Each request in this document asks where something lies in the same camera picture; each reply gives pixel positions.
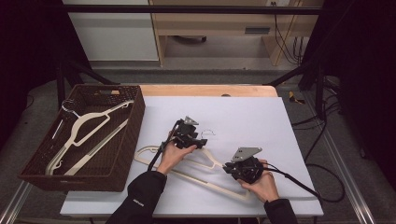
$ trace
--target black curtain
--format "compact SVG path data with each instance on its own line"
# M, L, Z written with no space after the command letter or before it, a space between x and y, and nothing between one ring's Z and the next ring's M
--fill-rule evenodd
M312 51L332 22L319 18L310 39ZM326 76L339 77L340 101L362 152L378 163L396 189L395 41L396 2L357 0L339 24L320 66Z
M68 14L46 11L49 3L62 0L0 1L0 148L19 121L28 92L54 80L61 61L91 68ZM82 83L77 71L64 70L71 85Z

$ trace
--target black sleeve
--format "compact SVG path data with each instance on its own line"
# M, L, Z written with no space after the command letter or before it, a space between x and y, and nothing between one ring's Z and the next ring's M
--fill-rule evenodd
M272 224L298 223L288 199L278 199L270 203L266 202L264 208Z
M128 196L111 215L106 224L152 222L152 213L165 188L166 175L147 171L128 186Z

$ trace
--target human hand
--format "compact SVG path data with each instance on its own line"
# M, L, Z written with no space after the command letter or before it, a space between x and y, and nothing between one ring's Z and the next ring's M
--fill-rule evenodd
M264 168L268 167L267 161L259 160ZM253 191L253 193L259 198L263 203L271 202L279 199L279 194L277 193L276 183L271 172L264 170L262 176L256 180L253 184L249 184L241 179L237 179L239 184L243 189L248 189Z
M161 163L157 168L158 172L167 175L183 158L192 153L197 148L196 145L180 149L175 146L175 142L169 142L163 151Z

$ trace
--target metal bar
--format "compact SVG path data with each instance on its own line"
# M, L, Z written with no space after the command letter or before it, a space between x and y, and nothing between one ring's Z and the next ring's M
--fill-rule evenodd
M62 107L62 102L66 99L66 93L64 89L64 73L62 71L63 65L59 63L56 68L56 90L58 91L58 110Z
M352 8L352 6L358 2L358 0L349 0L346 1L345 9L340 18L334 22L332 29L327 33L322 41L320 42L318 48L312 54L309 61L312 61L314 66L319 66L323 60L329 58L330 53L332 52L332 48L337 45L337 36L342 35L342 25L345 24L345 17L347 17L347 13ZM300 80L299 87L302 91L309 90L315 82L316 74L314 72L306 72Z
M315 110L317 111L317 115L320 119L325 119L326 111L323 109L323 85L324 85L324 71L321 66L318 67L317 71L317 87L315 94Z
M314 100L312 99L310 94L306 94L303 91L304 98L307 100L307 104L311 109L312 113L315 114L315 108L313 107ZM356 216L358 217L361 224L375 224L375 220L371 211L364 201L363 196L361 195L361 191L359 190L355 180L352 177L352 174L349 172L346 163L344 162L342 156L339 153L339 150L332 140L332 136L328 130L324 131L323 134L325 144L327 145L327 149L332 159L332 164L334 165L335 170L340 175L340 179L344 182L346 186L346 194L349 198L349 201L352 204L353 209L355 210Z
M45 9L86 13L205 13L330 15L340 9L321 7L239 7L239 6L145 6L145 5L45 5Z
M24 201L29 195L32 185L28 182L22 181L7 208L3 211L0 216L0 224L12 224L20 212Z
M289 80L292 77L298 76L302 73L304 73L305 71L312 69L312 60L307 61L304 64L301 64L300 66L294 68L293 70L289 71L287 74L283 75L282 77L279 77L269 83L266 84L262 84L263 86L273 86L273 87L277 87L280 84L282 84L283 82Z
M85 73L86 75L102 82L105 85L120 85L120 83L110 81L107 78L102 77L99 74L93 72L91 68L85 67L84 65L76 63L75 61L70 60L69 65L72 66L74 69L78 70L79 72Z

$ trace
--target person's arm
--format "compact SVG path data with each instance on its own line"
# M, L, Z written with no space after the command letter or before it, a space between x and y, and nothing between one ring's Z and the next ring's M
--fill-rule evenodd
M264 167L268 167L267 161L260 160ZM257 198L264 203L264 209L273 224L296 224L297 217L288 199L280 199L276 183L271 172L264 170L262 176L253 184L237 180L242 188L256 194Z
M165 188L166 175L195 149L196 146L179 149L173 142L166 145L157 171L147 171L131 182L127 198L106 224L151 223L152 213Z

